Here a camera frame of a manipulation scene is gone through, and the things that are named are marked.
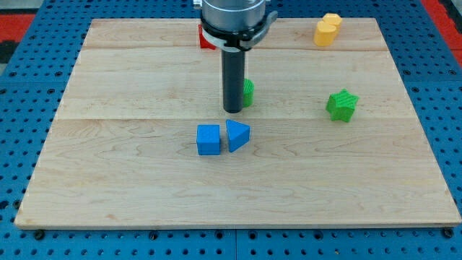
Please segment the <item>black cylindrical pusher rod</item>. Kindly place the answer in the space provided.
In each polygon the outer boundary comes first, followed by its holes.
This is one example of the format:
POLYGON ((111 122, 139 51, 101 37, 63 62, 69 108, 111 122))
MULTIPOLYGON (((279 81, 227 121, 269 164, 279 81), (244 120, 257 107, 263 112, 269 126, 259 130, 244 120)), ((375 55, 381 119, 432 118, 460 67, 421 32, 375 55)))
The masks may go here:
POLYGON ((245 53, 222 51, 222 99, 228 113, 243 109, 245 53))

